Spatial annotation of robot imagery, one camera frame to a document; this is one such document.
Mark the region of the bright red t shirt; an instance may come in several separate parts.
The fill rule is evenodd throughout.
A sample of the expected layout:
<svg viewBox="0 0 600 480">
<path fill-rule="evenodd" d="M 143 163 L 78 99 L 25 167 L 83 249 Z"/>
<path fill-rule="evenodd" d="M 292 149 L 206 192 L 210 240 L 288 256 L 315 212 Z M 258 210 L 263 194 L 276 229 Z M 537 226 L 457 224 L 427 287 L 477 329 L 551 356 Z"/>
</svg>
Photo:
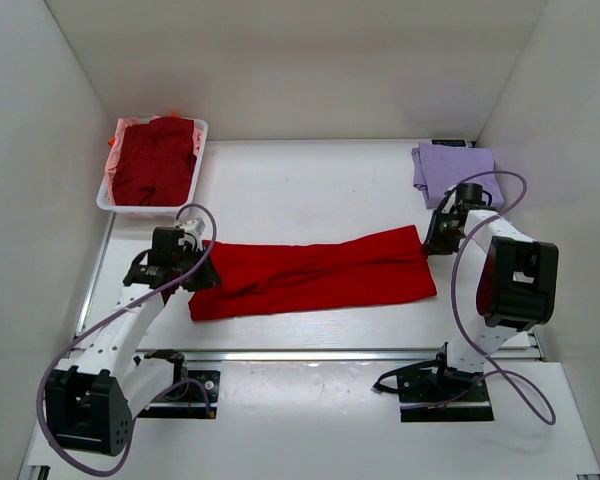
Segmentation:
<svg viewBox="0 0 600 480">
<path fill-rule="evenodd" d="M 192 321 L 384 306 L 436 296 L 413 225 L 339 244 L 216 243 L 220 285 L 193 295 Z"/>
</svg>

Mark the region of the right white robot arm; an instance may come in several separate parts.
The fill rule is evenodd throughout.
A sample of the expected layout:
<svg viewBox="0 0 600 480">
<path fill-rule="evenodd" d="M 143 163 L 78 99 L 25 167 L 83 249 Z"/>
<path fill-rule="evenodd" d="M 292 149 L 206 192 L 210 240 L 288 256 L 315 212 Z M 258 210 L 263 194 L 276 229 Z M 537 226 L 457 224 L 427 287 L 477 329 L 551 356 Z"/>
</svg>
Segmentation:
<svg viewBox="0 0 600 480">
<path fill-rule="evenodd" d="M 485 364 L 510 338 L 547 323 L 554 311 L 559 251 L 512 226 L 477 183 L 445 192 L 423 245 L 426 255 L 460 256 L 469 243 L 485 253 L 476 314 L 436 357 L 382 374 L 373 391 L 407 394 L 426 406 L 460 398 L 482 380 Z"/>
</svg>

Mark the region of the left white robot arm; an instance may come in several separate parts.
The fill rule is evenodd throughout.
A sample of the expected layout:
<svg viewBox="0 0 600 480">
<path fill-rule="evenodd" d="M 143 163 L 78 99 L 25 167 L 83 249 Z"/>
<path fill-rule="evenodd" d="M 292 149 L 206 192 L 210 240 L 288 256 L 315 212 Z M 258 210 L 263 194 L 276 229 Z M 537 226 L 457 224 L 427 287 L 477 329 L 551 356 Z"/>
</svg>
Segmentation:
<svg viewBox="0 0 600 480">
<path fill-rule="evenodd" d="M 130 445 L 134 421 L 145 408 L 188 389 L 182 353 L 136 351 L 178 290 L 197 293 L 220 284 L 204 229 L 201 219 L 155 228 L 150 248 L 129 266 L 112 320 L 90 334 L 70 367 L 50 372 L 43 424 L 62 451 L 117 456 Z"/>
</svg>

